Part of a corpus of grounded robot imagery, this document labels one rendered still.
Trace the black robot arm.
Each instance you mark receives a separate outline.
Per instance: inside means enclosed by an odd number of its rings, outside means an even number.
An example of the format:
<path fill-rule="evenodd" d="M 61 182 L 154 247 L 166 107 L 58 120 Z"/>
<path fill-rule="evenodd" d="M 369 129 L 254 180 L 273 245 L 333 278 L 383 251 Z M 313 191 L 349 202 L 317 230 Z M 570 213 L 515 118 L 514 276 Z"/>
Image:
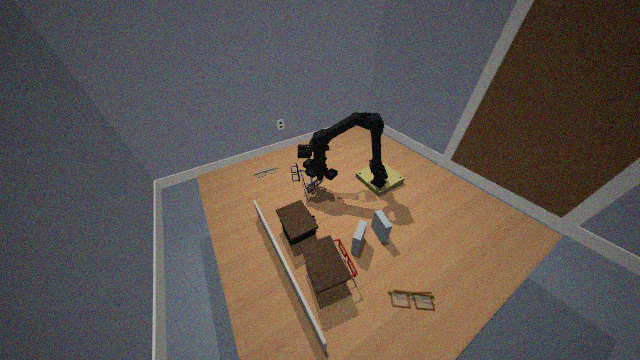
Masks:
<path fill-rule="evenodd" d="M 388 175 L 381 161 L 381 134 L 383 133 L 384 123 L 378 113 L 354 112 L 330 128 L 316 131 L 313 134 L 313 138 L 309 141 L 309 145 L 298 144 L 298 158 L 311 158 L 313 152 L 314 159 L 325 159 L 325 151 L 329 151 L 329 145 L 327 144 L 334 137 L 354 126 L 360 126 L 371 132 L 372 160 L 369 160 L 369 166 L 371 173 L 374 175 L 374 179 L 370 183 L 381 188 L 387 183 L 385 180 L 388 178 Z M 319 176 L 321 170 L 319 163 L 309 162 L 305 170 L 306 175 L 312 178 Z"/>

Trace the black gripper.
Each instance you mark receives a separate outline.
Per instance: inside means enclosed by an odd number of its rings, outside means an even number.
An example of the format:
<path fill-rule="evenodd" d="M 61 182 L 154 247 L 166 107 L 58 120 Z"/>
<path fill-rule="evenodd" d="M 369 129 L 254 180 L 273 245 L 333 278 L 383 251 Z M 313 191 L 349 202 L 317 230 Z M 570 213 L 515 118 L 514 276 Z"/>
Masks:
<path fill-rule="evenodd" d="M 306 161 L 303 162 L 303 167 L 307 168 L 307 166 L 309 165 L 309 161 L 312 161 L 312 163 L 319 163 L 321 170 L 320 170 L 320 174 L 319 176 L 317 176 L 317 178 L 319 178 L 319 181 L 321 181 L 325 175 L 325 178 L 329 179 L 329 180 L 333 180 L 337 175 L 338 175 L 338 171 L 335 169 L 330 168 L 328 170 L 328 168 L 326 167 L 327 164 L 325 164 L 325 160 L 327 160 L 327 157 L 325 157 L 325 159 L 323 160 L 316 160 L 316 159 L 310 159 L 308 158 Z"/>

